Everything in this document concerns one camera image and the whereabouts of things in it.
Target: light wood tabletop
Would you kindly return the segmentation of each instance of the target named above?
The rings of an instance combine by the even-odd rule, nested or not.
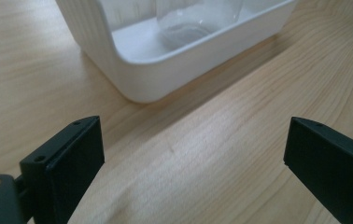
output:
[[[0,0],[0,174],[92,115],[106,163],[70,223],[338,223],[283,155],[292,116],[353,139],[353,1],[301,0],[279,34],[140,105],[54,0]]]

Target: wooden table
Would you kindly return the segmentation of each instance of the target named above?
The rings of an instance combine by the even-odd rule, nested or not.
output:
[[[54,0],[0,0],[0,174],[91,115],[106,163],[70,223],[337,223],[283,154],[292,116],[353,138],[353,1],[301,0],[278,35],[138,105]]]

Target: transparent cup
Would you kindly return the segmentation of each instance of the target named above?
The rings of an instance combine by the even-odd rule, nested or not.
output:
[[[238,21],[244,0],[156,0],[165,44],[179,48]]]

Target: white plastic container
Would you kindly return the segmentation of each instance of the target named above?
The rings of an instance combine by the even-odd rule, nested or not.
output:
[[[236,24],[179,49],[160,40],[155,0],[56,0],[81,48],[135,102],[149,103],[279,32],[297,0],[246,0]]]

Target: white tray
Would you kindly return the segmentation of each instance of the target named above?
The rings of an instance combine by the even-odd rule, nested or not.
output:
[[[127,98],[164,97],[281,30],[297,0],[246,0],[238,22],[180,49],[162,44],[155,0],[56,0],[81,48]]]

